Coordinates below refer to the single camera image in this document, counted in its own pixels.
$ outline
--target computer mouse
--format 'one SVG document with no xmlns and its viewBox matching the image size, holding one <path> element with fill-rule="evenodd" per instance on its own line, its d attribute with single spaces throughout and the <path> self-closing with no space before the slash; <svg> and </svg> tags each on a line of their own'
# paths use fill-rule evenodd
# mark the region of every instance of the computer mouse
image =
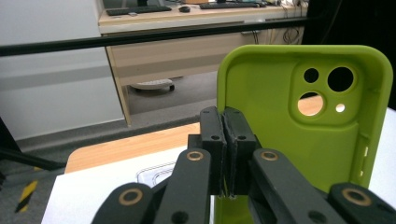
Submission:
<svg viewBox="0 0 396 224">
<path fill-rule="evenodd" d="M 189 8 L 189 7 L 180 7 L 180 8 L 178 9 L 178 11 L 179 11 L 179 12 L 184 12 L 184 13 L 186 13 L 186 12 L 190 12 L 190 8 Z"/>
</svg>

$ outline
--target gray wall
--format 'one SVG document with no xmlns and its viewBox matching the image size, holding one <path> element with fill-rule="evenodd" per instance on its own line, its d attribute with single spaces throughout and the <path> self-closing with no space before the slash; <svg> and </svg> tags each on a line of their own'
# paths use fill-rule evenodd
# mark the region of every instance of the gray wall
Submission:
<svg viewBox="0 0 396 224">
<path fill-rule="evenodd" d="M 0 0 L 0 44 L 100 36 L 96 0 Z M 0 116 L 15 139 L 123 119 L 104 48 L 0 58 Z"/>
</svg>

